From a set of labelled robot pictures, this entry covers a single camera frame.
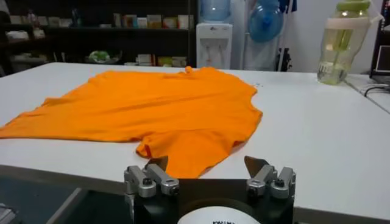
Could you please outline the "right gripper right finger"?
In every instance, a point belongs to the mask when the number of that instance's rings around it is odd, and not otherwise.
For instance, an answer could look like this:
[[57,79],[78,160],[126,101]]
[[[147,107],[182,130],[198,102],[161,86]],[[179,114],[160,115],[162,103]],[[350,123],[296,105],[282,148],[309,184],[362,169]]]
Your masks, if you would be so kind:
[[296,173],[290,167],[283,167],[280,172],[265,159],[244,157],[244,163],[250,179],[246,181],[249,197],[258,198],[269,193],[272,198],[286,200],[295,197]]

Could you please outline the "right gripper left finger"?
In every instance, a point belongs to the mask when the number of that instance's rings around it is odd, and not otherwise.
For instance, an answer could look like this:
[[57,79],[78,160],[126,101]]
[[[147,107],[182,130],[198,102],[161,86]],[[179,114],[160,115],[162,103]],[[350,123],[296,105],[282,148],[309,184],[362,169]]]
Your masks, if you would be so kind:
[[128,166],[124,171],[125,194],[151,198],[159,189],[163,195],[177,195],[180,190],[179,180],[165,172],[167,165],[168,156],[163,156],[151,159],[142,169],[139,166]]

